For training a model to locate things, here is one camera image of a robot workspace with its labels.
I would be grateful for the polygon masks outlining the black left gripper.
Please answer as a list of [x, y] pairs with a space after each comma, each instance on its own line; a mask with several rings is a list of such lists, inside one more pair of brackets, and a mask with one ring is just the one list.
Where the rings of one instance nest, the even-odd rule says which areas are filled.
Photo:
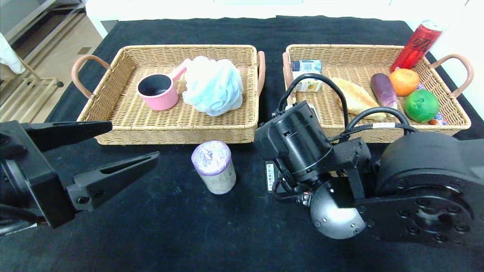
[[94, 211], [150, 172], [154, 152], [74, 175], [66, 187], [42, 153], [108, 133], [110, 121], [1, 123], [1, 228], [23, 229], [45, 223], [55, 229], [77, 211]]

